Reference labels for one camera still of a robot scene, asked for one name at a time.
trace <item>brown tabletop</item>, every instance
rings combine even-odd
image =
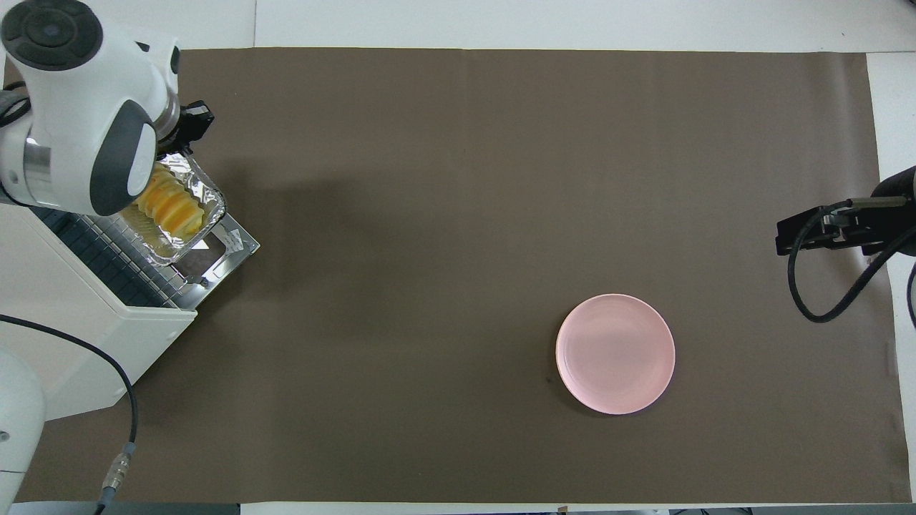
[[[180,86],[263,247],[138,381],[120,499],[910,501],[886,276],[809,323],[773,245],[878,182],[865,56],[204,50]],[[823,311],[862,259],[801,261]],[[628,416],[553,360],[605,292],[677,347]],[[20,500],[93,499],[126,417],[49,422]]]

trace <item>plate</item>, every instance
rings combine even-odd
[[[612,415],[642,410],[674,373],[674,338],[661,315],[629,295],[608,293],[573,309],[557,335],[557,368],[582,404]]]

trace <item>aluminum foil tray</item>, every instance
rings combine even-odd
[[[216,188],[213,181],[189,154],[184,152],[166,154],[159,160],[175,175],[185,190],[197,199],[203,208],[203,225],[193,237],[181,239],[163,231],[155,222],[136,205],[127,206],[120,217],[140,238],[140,251],[152,265],[166,267],[181,259],[195,245],[198,245],[223,218],[226,213],[225,198]]]

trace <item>black cable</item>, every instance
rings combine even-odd
[[[77,338],[76,336],[72,336],[70,334],[63,333],[62,331],[58,331],[57,329],[54,329],[52,327],[47,327],[46,325],[42,325],[40,323],[30,322],[28,320],[23,320],[21,318],[16,318],[16,317],[5,315],[5,314],[0,314],[0,322],[11,323],[13,325],[19,325],[21,327],[27,327],[28,329],[34,329],[36,331],[40,331],[45,334],[57,336],[58,338],[67,340],[68,342],[71,342],[72,344],[79,345],[80,347],[91,351],[92,353],[100,357],[101,359],[104,359],[105,361],[107,361],[108,364],[111,365],[114,368],[114,370],[117,371],[118,376],[120,376],[121,380],[124,382],[124,388],[127,390],[127,397],[130,399],[130,437],[127,439],[127,441],[130,442],[131,444],[133,444],[136,441],[136,427],[139,424],[139,416],[137,415],[136,396],[134,395],[134,387],[133,385],[130,384],[130,378],[127,377],[127,374],[125,373],[124,369],[121,368],[121,365],[117,361],[115,361],[113,357],[108,356],[102,349],[98,348],[97,346],[92,345],[88,342],[84,342],[83,340]]]
[[[916,313],[913,312],[913,280],[916,279],[916,263],[910,270],[910,278],[907,280],[907,311],[910,312],[910,322],[916,327]]]
[[[25,87],[26,83],[22,81],[11,82],[3,87],[4,91],[11,92],[15,89]],[[9,106],[6,111],[0,113],[0,127],[8,126],[23,117],[32,109],[32,101],[26,97],[20,102]]]
[[[808,222],[801,227],[801,231],[797,236],[795,236],[795,241],[792,243],[792,249],[789,253],[789,266],[787,269],[787,275],[789,278],[789,292],[791,293],[792,300],[795,301],[795,305],[798,307],[801,314],[805,318],[812,322],[825,323],[830,322],[842,312],[849,307],[850,304],[858,297],[859,293],[862,292],[862,289],[866,287],[868,282],[878,273],[881,267],[893,256],[898,250],[900,250],[911,237],[916,235],[916,225],[904,231],[900,236],[894,238],[887,247],[882,250],[877,257],[868,265],[864,272],[856,279],[856,282],[849,288],[849,291],[840,299],[833,309],[824,314],[814,314],[811,310],[808,309],[808,306],[805,305],[802,301],[802,296],[799,293],[798,285],[795,284],[795,261],[798,259],[799,251],[802,249],[802,243],[804,242],[805,237],[811,232],[815,225],[823,218],[826,214],[831,211],[841,209],[844,207],[849,207],[852,204],[851,201],[842,201],[840,203],[834,203],[825,207],[822,207],[818,212],[812,216]]]

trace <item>baked food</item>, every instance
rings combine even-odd
[[[203,225],[203,209],[197,199],[162,163],[153,166],[149,184],[134,204],[172,237],[188,239]]]

